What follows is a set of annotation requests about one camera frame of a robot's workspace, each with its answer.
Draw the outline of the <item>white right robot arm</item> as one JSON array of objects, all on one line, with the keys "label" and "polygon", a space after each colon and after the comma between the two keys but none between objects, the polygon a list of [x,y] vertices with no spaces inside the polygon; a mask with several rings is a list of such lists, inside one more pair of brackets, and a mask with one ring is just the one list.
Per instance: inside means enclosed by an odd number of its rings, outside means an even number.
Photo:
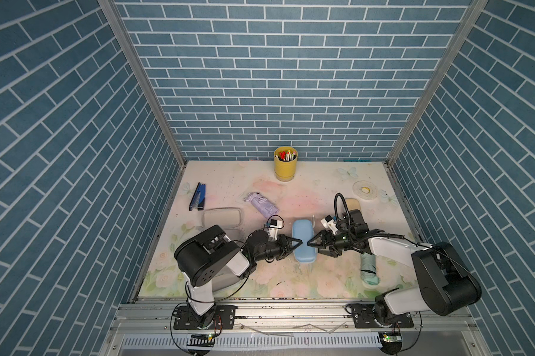
[{"label": "white right robot arm", "polygon": [[417,243],[401,234],[370,229],[358,210],[341,219],[327,216],[322,225],[324,229],[307,242],[319,254],[337,258],[344,251],[355,251],[394,260],[415,273],[416,286],[393,289],[375,298],[373,313],[381,324],[389,325],[394,317],[418,311],[446,316],[482,297],[479,281],[449,243]]}]

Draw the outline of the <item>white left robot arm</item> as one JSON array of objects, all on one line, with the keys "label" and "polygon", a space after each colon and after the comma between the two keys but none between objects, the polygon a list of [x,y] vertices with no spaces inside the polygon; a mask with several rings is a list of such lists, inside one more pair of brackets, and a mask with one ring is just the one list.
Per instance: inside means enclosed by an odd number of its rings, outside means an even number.
[{"label": "white left robot arm", "polygon": [[215,308],[213,279],[224,268],[237,278],[248,278],[260,260],[283,260],[303,242],[278,234],[273,239],[267,230],[251,233],[245,242],[231,239],[214,225],[184,241],[174,252],[178,268],[187,279],[187,299],[196,317],[209,316]]}]

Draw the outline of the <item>beige zippered umbrella case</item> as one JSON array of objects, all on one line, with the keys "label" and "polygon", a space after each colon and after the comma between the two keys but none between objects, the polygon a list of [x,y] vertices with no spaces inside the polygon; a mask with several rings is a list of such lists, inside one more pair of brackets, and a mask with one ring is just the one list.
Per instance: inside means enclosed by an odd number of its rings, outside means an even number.
[{"label": "beige zippered umbrella case", "polygon": [[361,211],[361,205],[360,202],[357,199],[354,198],[346,198],[345,202],[347,204],[347,209],[349,212],[353,212],[355,210]]}]

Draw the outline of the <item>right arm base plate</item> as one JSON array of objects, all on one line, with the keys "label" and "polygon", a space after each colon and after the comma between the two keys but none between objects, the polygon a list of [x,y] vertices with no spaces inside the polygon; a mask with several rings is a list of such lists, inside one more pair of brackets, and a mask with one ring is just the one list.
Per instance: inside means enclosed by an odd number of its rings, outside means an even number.
[{"label": "right arm base plate", "polygon": [[349,303],[344,307],[356,329],[413,328],[414,322],[409,313],[392,314],[385,306],[376,304]]}]

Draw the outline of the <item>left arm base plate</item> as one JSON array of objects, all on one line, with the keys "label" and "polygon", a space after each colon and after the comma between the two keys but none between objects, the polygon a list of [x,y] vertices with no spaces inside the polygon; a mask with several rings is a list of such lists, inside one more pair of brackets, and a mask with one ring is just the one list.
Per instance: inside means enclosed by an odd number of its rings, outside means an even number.
[{"label": "left arm base plate", "polygon": [[237,307],[233,305],[214,306],[203,315],[198,315],[189,305],[179,304],[172,316],[173,329],[233,329],[236,310]]}]

